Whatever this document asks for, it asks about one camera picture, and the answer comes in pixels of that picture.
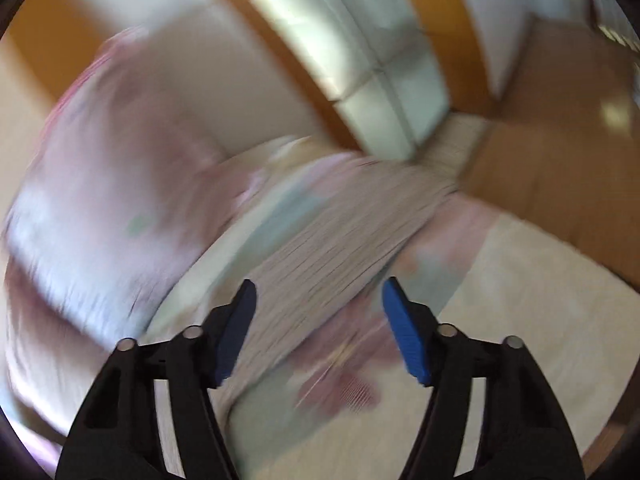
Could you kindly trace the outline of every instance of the pink flower print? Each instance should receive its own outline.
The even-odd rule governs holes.
[[[371,314],[359,295],[309,336],[289,357],[297,370],[315,369],[298,391],[298,405],[317,406],[327,416],[380,402],[376,385],[363,376],[367,365],[389,367],[400,352],[384,313]]]

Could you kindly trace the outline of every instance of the wooden floor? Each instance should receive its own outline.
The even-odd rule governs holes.
[[[462,188],[571,243],[640,290],[640,114],[628,51],[539,22]],[[640,408],[640,366],[584,456],[590,473]]]

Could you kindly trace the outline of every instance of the metal screw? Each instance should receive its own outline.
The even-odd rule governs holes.
[[[136,345],[136,340],[130,337],[126,337],[118,341],[116,348],[121,352],[126,352],[131,350]]]
[[[203,333],[204,331],[202,330],[202,327],[199,327],[198,325],[188,326],[182,331],[182,335],[185,336],[185,338],[187,339],[197,339]]]
[[[516,335],[508,336],[508,338],[505,339],[504,342],[507,343],[507,346],[515,349],[522,348],[524,346],[524,341]]]
[[[458,329],[452,324],[443,323],[438,327],[438,333],[444,337],[453,337],[458,333]]]

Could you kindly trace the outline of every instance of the floral pattern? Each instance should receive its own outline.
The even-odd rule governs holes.
[[[361,294],[335,314],[289,356],[297,371],[311,372],[300,386],[297,406],[319,408],[332,417],[348,408],[370,409],[380,402],[367,366],[390,367],[401,355],[383,312],[372,312]]]

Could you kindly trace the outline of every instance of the orange wooden trim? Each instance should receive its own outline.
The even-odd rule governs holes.
[[[8,35],[25,65],[57,101],[108,37],[76,0],[25,0]]]
[[[327,132],[339,146],[348,150],[362,150],[331,102],[324,96],[307,70],[294,56],[284,40],[271,28],[249,0],[227,0],[261,38],[273,57],[293,80],[300,92],[316,111]]]
[[[451,105],[462,112],[490,115],[484,56],[464,0],[411,0],[430,37],[444,75]]]

